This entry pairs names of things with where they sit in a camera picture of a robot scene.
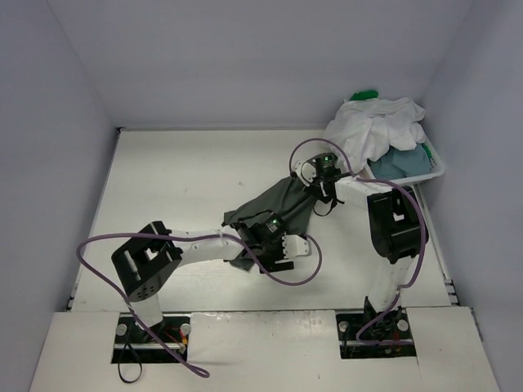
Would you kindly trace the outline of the light blue t-shirt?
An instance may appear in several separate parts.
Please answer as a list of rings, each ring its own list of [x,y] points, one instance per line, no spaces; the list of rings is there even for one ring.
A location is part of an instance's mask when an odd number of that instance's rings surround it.
[[[421,145],[406,151],[391,147],[378,161],[369,160],[368,165],[376,178],[384,180],[423,176],[431,172],[429,157]]]

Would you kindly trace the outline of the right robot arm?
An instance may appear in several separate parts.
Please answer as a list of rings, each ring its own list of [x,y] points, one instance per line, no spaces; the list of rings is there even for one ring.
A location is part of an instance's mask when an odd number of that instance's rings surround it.
[[[389,310],[400,306],[400,292],[410,287],[408,272],[415,258],[422,261],[428,231],[410,187],[388,180],[367,180],[337,168],[335,154],[319,154],[295,166],[308,190],[324,203],[350,203],[369,217],[371,243],[382,258],[370,293],[365,298],[361,325],[370,336],[381,336],[391,326]]]

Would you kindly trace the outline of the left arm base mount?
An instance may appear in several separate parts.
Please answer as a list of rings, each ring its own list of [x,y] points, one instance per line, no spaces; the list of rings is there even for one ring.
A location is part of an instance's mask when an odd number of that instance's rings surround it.
[[[151,330],[184,360],[189,347],[190,316],[167,314]],[[155,339],[143,330],[130,314],[120,314],[115,328],[112,364],[178,363]]]

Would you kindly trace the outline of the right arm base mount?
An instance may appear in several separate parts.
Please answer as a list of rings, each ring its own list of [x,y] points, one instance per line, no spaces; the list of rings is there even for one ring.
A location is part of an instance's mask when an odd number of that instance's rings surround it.
[[[372,318],[373,315],[366,316],[356,312],[336,313],[341,359],[397,359],[417,356],[406,310],[393,310],[382,321],[366,329],[358,340],[357,332]]]

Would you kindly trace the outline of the dark grey t-shirt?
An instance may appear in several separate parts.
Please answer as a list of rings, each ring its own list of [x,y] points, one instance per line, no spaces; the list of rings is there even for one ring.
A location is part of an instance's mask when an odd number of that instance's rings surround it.
[[[279,180],[256,198],[224,214],[222,226],[239,234],[239,218],[253,216],[265,210],[277,213],[287,225],[287,234],[304,236],[307,231],[315,198],[305,191],[303,183],[291,176]]]

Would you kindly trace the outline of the white plastic laundry basket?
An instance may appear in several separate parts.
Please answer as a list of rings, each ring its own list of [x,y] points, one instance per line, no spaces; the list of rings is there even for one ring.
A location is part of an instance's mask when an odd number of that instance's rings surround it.
[[[390,147],[378,161],[368,160],[360,174],[369,179],[390,180],[398,185],[416,185],[445,173],[445,165],[426,139],[411,150]]]

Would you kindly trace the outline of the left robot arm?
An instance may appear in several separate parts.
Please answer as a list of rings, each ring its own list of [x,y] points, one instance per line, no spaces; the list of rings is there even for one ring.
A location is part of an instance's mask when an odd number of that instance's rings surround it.
[[[261,223],[237,222],[193,233],[172,231],[157,220],[141,232],[176,237],[175,240],[130,238],[111,256],[132,310],[139,317],[133,331],[147,343],[157,341],[163,334],[159,291],[176,269],[218,259],[250,261],[248,250],[252,250],[269,270],[274,263],[297,255],[298,239],[288,233],[286,224],[275,214]]]

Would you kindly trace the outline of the white t-shirt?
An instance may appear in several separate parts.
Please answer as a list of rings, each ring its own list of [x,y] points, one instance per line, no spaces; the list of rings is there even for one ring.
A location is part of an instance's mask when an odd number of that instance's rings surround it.
[[[378,161],[389,149],[414,150],[426,140],[420,122],[426,110],[410,98],[348,100],[329,122],[324,138],[343,150],[353,172]]]

